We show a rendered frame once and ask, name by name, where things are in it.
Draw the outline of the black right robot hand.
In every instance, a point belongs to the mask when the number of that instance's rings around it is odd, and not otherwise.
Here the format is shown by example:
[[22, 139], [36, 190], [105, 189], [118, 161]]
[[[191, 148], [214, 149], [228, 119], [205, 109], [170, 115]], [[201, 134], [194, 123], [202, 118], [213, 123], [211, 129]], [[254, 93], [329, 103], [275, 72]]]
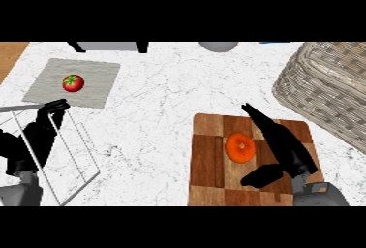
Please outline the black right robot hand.
[[318, 172], [310, 153], [291, 130], [278, 124], [251, 104], [242, 105], [251, 121], [260, 129], [278, 164], [267, 164], [257, 168], [241, 180], [244, 186], [263, 188], [284, 177], [287, 173], [292, 178], [292, 191], [304, 191], [306, 179]]

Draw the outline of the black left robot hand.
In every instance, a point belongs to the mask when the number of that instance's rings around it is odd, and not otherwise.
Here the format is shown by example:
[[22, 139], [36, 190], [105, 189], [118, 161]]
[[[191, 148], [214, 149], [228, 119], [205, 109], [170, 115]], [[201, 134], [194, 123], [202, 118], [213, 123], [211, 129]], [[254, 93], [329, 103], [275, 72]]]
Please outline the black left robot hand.
[[21, 176], [22, 171], [39, 172], [36, 164], [45, 167], [68, 108], [67, 99], [45, 104], [36, 121], [22, 130], [27, 140], [0, 129], [0, 156], [8, 159], [8, 175]]

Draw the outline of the orange squash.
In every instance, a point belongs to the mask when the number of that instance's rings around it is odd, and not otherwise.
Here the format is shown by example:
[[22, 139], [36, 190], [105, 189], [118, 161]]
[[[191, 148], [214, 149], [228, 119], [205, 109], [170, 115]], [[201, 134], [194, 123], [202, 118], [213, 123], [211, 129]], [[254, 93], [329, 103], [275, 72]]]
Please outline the orange squash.
[[229, 159], [239, 164], [248, 162], [256, 154], [256, 147], [253, 138], [244, 133], [233, 133], [226, 140], [225, 144], [226, 155]]

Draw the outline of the wooden cutting board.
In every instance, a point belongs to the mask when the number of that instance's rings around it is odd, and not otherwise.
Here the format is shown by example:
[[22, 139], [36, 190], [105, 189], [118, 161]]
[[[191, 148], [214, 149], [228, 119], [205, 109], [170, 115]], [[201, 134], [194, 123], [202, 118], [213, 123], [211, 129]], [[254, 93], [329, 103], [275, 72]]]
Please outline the wooden cutting board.
[[[253, 138], [256, 154], [244, 164], [225, 151], [226, 139], [241, 132]], [[278, 164], [261, 131], [242, 116], [197, 113], [194, 117], [189, 205], [292, 206], [292, 178], [284, 177], [264, 188], [242, 186], [241, 179], [261, 165]]]

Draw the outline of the wicker basket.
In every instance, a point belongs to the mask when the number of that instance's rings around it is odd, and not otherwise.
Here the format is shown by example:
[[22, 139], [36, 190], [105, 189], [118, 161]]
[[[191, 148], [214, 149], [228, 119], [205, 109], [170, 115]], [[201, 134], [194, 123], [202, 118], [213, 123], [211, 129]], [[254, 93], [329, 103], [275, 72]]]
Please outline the wicker basket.
[[366, 154], [366, 42], [304, 42], [272, 93], [282, 106]]

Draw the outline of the red tomato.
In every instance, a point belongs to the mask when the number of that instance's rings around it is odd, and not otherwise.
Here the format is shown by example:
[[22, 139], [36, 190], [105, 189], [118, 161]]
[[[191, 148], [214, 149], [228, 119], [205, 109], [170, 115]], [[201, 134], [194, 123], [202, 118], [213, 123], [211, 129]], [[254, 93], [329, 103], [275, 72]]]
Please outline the red tomato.
[[77, 92], [84, 86], [84, 79], [80, 75], [68, 75], [64, 79], [64, 89], [67, 92]]

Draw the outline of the grey placemat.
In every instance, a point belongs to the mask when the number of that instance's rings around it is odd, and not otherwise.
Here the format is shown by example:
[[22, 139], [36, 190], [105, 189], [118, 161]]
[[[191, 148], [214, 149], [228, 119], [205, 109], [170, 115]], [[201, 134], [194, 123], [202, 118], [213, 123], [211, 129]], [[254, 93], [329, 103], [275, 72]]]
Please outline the grey placemat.
[[52, 58], [22, 100], [47, 103], [67, 99], [76, 107], [102, 109], [118, 70], [117, 63]]

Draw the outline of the grey round object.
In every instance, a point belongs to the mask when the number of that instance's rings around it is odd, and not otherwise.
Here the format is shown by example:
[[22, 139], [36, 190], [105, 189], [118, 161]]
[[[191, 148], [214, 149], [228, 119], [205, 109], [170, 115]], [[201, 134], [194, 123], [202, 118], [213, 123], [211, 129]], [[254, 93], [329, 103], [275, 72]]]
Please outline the grey round object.
[[238, 46], [238, 42], [199, 42], [199, 45], [208, 51], [228, 52]]

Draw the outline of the grey appliance with black legs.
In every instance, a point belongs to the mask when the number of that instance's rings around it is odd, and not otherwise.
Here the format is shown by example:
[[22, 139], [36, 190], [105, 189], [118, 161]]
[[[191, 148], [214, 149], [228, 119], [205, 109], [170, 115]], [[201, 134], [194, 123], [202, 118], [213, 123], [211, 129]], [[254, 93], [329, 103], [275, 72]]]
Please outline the grey appliance with black legs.
[[149, 48], [148, 42], [68, 42], [77, 52], [87, 50], [127, 50], [146, 53]]

